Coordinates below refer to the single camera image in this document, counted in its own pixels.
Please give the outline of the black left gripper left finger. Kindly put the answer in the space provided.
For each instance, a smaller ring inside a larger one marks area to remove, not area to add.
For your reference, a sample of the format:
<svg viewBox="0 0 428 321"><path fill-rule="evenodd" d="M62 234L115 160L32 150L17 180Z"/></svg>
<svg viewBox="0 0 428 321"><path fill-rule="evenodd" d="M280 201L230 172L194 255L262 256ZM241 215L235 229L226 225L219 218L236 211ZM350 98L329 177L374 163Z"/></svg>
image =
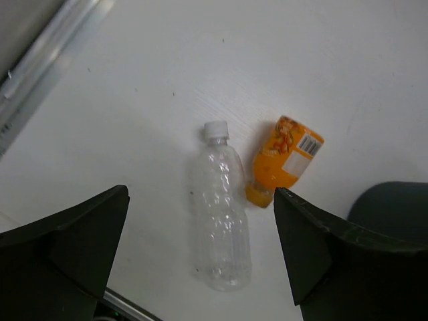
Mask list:
<svg viewBox="0 0 428 321"><path fill-rule="evenodd" d="M1 233L2 320L91 320L104 296L130 197L116 185Z"/></svg>

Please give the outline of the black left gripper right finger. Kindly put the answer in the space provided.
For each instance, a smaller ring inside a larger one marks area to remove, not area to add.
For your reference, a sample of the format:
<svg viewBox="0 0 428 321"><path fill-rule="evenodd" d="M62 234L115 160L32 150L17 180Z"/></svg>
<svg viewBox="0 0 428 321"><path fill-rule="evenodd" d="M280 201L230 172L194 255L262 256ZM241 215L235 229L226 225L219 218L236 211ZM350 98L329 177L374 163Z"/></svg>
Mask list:
<svg viewBox="0 0 428 321"><path fill-rule="evenodd" d="M305 320L426 320L427 245L376 233L277 189L274 215Z"/></svg>

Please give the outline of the clear unlabelled plastic bottle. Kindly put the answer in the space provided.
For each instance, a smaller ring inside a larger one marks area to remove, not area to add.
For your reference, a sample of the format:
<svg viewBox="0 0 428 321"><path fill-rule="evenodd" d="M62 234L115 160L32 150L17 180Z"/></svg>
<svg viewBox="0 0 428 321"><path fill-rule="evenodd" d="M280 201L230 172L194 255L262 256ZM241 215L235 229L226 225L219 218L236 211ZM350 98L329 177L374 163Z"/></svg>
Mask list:
<svg viewBox="0 0 428 321"><path fill-rule="evenodd" d="M232 292L251 281L245 175L226 121L205 123L203 134L189 173L192 258L200 280Z"/></svg>

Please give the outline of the orange juice plastic bottle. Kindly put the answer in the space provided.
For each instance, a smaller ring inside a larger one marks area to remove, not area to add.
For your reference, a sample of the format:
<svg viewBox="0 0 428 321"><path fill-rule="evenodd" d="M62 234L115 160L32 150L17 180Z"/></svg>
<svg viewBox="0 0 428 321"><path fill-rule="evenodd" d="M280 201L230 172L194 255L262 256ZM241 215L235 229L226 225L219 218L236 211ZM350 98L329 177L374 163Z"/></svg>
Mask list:
<svg viewBox="0 0 428 321"><path fill-rule="evenodd" d="M281 116L261 145L245 187L247 200L266 208L277 188L292 187L307 169L324 139L303 124Z"/></svg>

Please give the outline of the dark blue plastic bin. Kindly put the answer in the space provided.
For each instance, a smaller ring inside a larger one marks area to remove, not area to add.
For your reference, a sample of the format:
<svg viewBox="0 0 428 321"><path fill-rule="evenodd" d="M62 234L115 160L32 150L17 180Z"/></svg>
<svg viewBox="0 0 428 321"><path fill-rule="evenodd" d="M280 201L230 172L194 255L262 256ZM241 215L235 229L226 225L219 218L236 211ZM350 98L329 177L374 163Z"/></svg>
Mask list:
<svg viewBox="0 0 428 321"><path fill-rule="evenodd" d="M347 220L376 233L427 245L427 183L377 184L354 202Z"/></svg>

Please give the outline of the aluminium table frame rail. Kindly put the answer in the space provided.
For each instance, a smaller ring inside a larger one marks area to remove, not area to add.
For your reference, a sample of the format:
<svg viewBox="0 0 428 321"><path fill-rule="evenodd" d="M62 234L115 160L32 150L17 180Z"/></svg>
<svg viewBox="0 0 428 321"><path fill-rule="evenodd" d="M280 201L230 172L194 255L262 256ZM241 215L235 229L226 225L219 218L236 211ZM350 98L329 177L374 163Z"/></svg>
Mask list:
<svg viewBox="0 0 428 321"><path fill-rule="evenodd" d="M1 85L4 155L115 1L63 1Z"/></svg>

